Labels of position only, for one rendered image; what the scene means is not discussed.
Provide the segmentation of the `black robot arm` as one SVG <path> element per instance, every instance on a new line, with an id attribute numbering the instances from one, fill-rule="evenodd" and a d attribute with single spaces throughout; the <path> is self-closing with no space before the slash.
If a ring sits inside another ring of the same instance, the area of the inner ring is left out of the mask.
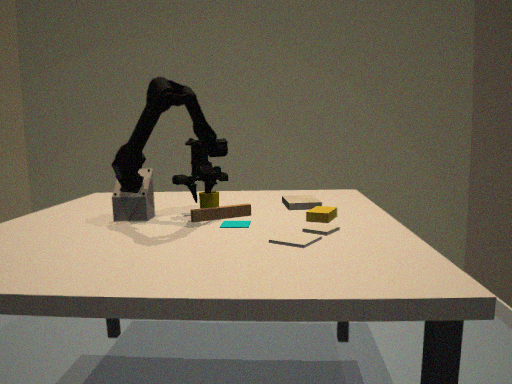
<path id="1" fill-rule="evenodd" d="M 185 143 L 185 145 L 191 145 L 191 158 L 227 155 L 227 140 L 225 138 L 216 139 L 217 135 L 207 123 L 193 90 L 160 76 L 149 82 L 146 106 L 128 143 L 118 150 L 112 163 L 121 185 L 119 189 L 121 192 L 139 192 L 144 177 L 140 176 L 138 170 L 142 169 L 146 160 L 142 150 L 161 114 L 169 110 L 171 106 L 182 105 L 186 105 L 186 110 L 193 121 L 193 131 L 199 139 L 189 138 Z M 198 162 L 196 176 L 200 177 L 203 182 L 215 181 L 215 177 L 221 176 L 221 167 L 212 167 L 212 162 L 208 162 L 208 165 Z"/>

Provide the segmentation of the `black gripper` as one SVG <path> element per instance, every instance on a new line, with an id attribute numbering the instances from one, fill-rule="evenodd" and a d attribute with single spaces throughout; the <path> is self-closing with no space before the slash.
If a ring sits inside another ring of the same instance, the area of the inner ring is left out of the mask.
<path id="1" fill-rule="evenodd" d="M 195 203 L 197 203 L 197 192 L 196 192 L 196 186 L 195 181 L 201 181 L 200 177 L 196 176 L 196 168 L 198 165 L 198 162 L 202 162 L 202 165 L 208 165 L 208 158 L 191 158 L 191 164 L 192 164 L 192 173 L 191 176 L 186 175 L 173 175 L 172 177 L 172 183 L 176 185 L 184 184 L 188 186 Z M 215 177 L 215 181 L 206 181 L 205 182 L 205 194 L 210 194 L 213 186 L 217 184 L 216 180 L 219 181 L 228 181 L 228 174 L 221 172 L 220 177 Z"/>

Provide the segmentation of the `brown flat bar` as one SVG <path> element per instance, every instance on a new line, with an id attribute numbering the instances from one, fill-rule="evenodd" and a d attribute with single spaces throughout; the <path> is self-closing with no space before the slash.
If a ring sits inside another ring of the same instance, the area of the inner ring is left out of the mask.
<path id="1" fill-rule="evenodd" d="M 191 222 L 201 222 L 251 215 L 251 204 L 238 204 L 201 209 L 191 209 Z"/>

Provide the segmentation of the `olive yellow cup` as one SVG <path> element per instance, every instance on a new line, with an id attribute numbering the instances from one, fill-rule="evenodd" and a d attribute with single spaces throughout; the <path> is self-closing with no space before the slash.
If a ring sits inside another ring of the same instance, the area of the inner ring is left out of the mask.
<path id="1" fill-rule="evenodd" d="M 200 201 L 200 209 L 201 208 L 210 208 L 210 207 L 219 207 L 219 192 L 211 191 L 210 194 L 205 194 L 205 192 L 199 193 L 199 201 Z"/>

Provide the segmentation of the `yellow rectangular block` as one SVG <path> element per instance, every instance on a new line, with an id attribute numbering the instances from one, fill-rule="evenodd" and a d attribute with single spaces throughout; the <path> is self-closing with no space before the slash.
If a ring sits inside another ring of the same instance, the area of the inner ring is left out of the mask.
<path id="1" fill-rule="evenodd" d="M 306 221 L 329 223 L 338 216 L 338 207 L 316 206 L 306 212 Z"/>

